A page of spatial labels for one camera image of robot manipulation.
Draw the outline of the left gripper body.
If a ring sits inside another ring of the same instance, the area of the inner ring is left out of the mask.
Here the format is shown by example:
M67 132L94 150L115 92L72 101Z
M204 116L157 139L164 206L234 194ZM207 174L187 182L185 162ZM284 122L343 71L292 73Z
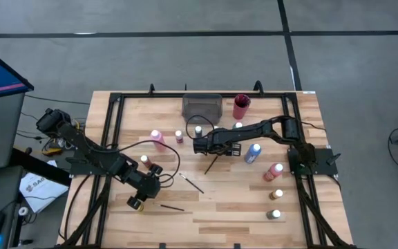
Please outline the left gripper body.
M126 183L134 187L137 192L135 196L131 196L127 204L137 210L139 204L145 202L147 199L154 199L161 189L161 182L159 175L162 173L162 168L159 165L152 164L150 171L147 174L133 169L126 179Z

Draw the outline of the large red paint bottle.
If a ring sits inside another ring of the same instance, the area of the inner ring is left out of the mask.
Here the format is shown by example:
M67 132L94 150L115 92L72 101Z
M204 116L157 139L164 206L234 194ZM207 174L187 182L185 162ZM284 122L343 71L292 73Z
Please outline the large red paint bottle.
M263 180L270 182L275 178L278 178L283 173L283 165L280 163L274 163L271 167L263 174Z

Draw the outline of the black metal bar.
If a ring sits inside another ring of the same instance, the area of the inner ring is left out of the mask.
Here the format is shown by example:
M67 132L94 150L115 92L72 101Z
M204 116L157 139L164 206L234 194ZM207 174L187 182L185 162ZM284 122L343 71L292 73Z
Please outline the black metal bar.
M71 184L70 174L53 165L49 165L47 162L39 160L24 151L13 148L10 155L9 166L21 166L27 172L43 176L50 181L59 183L66 187Z

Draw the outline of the large pink paint bottle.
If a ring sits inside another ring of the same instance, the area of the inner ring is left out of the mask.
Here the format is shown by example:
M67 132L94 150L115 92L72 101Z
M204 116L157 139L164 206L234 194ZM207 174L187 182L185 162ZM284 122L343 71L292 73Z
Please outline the large pink paint bottle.
M165 151L166 147L164 146L165 141L162 133L156 129L154 129L150 134L150 139L152 139L155 148L158 151Z

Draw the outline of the clear grey plastic bin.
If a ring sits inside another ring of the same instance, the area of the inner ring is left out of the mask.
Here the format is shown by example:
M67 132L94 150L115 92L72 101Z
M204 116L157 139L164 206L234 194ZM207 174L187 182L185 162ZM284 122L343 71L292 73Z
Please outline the clear grey plastic bin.
M222 117L222 96L216 93L186 93L182 97L182 117L190 119L193 124L207 124L208 119L213 125L220 122Z

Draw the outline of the pink plastic cup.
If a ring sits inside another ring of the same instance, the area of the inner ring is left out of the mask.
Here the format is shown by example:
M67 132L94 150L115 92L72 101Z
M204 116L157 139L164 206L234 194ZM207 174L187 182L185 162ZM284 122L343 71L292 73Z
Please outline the pink plastic cup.
M248 95L238 94L234 98L233 117L237 120L241 120L246 114L250 104L251 99Z

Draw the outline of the black aluminium table frame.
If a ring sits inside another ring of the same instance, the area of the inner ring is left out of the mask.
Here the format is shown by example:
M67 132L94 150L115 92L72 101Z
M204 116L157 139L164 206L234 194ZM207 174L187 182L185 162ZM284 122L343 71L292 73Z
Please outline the black aluminium table frame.
M289 145L270 138L240 142L240 156L215 156L193 152L193 125L182 117L183 91L96 91L84 135L107 149L117 149L144 169L140 157L161 166L161 189L138 212L127 201L137 190L113 176L74 175L68 190L62 235L54 249L357 249L352 242L339 186L327 175L296 175L290 171ZM235 91L223 91L218 124L200 124L203 136L214 126L233 129ZM302 139L315 149L331 149L314 93L264 91L257 84L249 92L251 104L243 126L275 116L300 120ZM150 139L156 129L164 137L165 151ZM181 130L183 143L175 132ZM261 153L249 164L250 145ZM274 163L283 173L273 181L263 174ZM186 182L184 174L204 194ZM269 193L280 189L276 200ZM182 208L171 210L158 204ZM266 212L279 210L269 220Z

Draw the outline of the printed white paper sheet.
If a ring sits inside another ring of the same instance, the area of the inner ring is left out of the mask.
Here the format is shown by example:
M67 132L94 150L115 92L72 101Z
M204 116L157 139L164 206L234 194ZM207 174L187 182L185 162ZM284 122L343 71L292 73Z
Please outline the printed white paper sheet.
M20 182L19 191L34 213L41 212L55 199L67 193L68 187L38 176L27 173Z

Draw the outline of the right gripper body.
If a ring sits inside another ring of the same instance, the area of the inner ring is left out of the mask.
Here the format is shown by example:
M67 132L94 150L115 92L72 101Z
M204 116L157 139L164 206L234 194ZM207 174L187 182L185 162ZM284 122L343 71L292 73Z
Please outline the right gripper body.
M204 137L193 139L193 151L204 155L240 156L240 136L240 131L214 129Z

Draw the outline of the large black paint brush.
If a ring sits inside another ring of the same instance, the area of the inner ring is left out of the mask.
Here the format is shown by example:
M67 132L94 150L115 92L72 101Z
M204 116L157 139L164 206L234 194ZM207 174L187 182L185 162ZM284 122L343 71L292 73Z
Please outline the large black paint brush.
M173 207L173 206L169 206L169 205L164 205L164 204L158 204L160 207L164 207L164 208L167 208L167 209L171 209L171 210L177 210L177 211L181 211L181 212L184 212L185 210L184 209L182 209L182 208L178 208L178 207Z

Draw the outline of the large blue paint bottle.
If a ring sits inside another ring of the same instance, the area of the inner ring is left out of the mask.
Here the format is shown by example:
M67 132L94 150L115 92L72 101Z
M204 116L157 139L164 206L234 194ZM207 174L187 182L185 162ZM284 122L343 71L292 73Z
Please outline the large blue paint bottle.
M261 146L259 144L252 144L250 145L249 149L247 150L247 153L244 156L244 160L246 163L253 163L257 157L261 153Z

